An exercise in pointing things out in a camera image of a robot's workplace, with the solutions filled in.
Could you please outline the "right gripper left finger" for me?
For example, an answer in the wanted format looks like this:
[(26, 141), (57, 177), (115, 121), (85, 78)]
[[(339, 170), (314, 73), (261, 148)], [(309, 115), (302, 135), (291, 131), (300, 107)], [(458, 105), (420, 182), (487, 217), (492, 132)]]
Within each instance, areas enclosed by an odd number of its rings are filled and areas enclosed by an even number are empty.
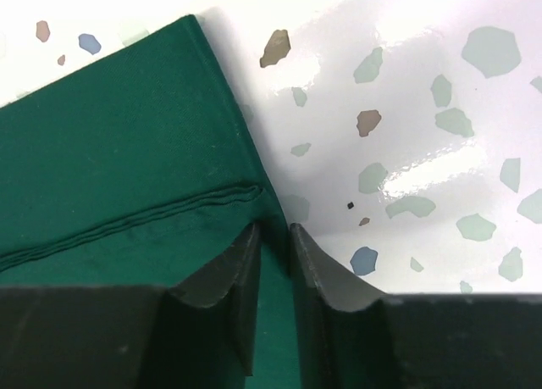
[(7, 286), (4, 388), (242, 388), (252, 373), (259, 226), (171, 286)]

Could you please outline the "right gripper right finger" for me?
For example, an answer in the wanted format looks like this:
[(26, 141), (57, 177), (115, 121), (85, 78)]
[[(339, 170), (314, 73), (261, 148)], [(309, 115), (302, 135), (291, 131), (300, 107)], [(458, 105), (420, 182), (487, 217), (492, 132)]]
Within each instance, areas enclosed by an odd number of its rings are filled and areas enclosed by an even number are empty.
[(538, 388), (538, 294), (391, 294), (290, 228), (305, 388)]

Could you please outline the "green surgical cloth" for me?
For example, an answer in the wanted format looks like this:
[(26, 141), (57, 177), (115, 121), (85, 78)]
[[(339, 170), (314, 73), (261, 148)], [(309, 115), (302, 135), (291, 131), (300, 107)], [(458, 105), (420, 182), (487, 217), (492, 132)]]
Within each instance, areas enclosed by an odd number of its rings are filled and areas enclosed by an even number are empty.
[(1, 110), (1, 290), (171, 287), (261, 232), (252, 373), (297, 388), (288, 226), (192, 15)]

